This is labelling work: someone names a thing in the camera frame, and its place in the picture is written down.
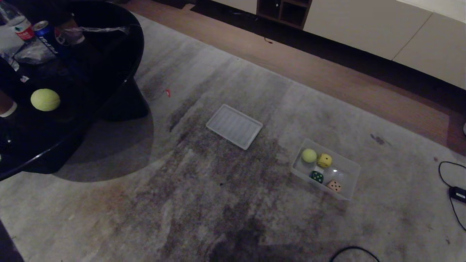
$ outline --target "clear plastic container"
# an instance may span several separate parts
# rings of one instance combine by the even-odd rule
[[[301,153],[308,148],[314,150],[317,155],[325,153],[330,155],[333,159],[332,165],[323,169],[322,184],[309,177],[312,171],[316,168],[316,162],[306,163],[301,158]],[[295,176],[316,186],[320,190],[331,194],[338,200],[352,199],[357,179],[361,172],[361,166],[357,163],[313,142],[309,138],[304,139],[297,155],[294,155],[292,160],[293,162],[290,166],[290,170]],[[337,193],[327,187],[327,184],[332,180],[335,180],[342,185],[341,192]]]

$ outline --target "gray rug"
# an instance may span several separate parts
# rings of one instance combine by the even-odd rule
[[[138,18],[146,47],[136,80],[151,116],[98,123],[57,174],[0,183],[0,219],[25,260],[328,261],[348,245],[381,261],[466,259],[437,174],[439,160],[464,157]],[[206,128],[224,103],[264,124],[247,151]],[[362,166],[352,201],[289,172],[304,138]],[[443,172],[466,187],[463,170]],[[372,261],[341,257],[351,260]]]

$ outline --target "tennis ball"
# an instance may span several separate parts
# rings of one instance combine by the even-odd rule
[[[317,159],[317,153],[312,149],[305,149],[301,154],[302,160],[312,163]]]
[[[52,111],[60,105],[60,96],[50,89],[38,89],[31,95],[31,104],[40,111]]]

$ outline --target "black table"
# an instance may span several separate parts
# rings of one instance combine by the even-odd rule
[[[82,27],[130,26],[130,33],[84,33],[97,52],[93,49],[94,53],[86,50],[82,53],[93,56],[89,60],[99,54],[89,79],[80,79],[58,59],[29,68],[35,77],[21,92],[9,94],[27,120],[15,126],[1,123],[4,128],[21,128],[15,139],[18,141],[14,144],[15,153],[10,161],[0,162],[0,180],[21,171],[54,173],[77,150],[86,130],[98,118],[124,121],[144,117],[149,112],[133,78],[144,51],[144,35],[136,17],[105,2],[75,2],[69,10]],[[50,88],[60,95],[62,103],[57,110],[41,112],[32,108],[30,94],[39,88]]]

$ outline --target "cabinet door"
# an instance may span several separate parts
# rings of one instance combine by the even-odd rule
[[[393,59],[466,89],[466,24],[433,14]]]
[[[227,6],[256,14],[257,0],[214,0]]]
[[[431,14],[395,0],[313,0],[304,31],[392,60]]]

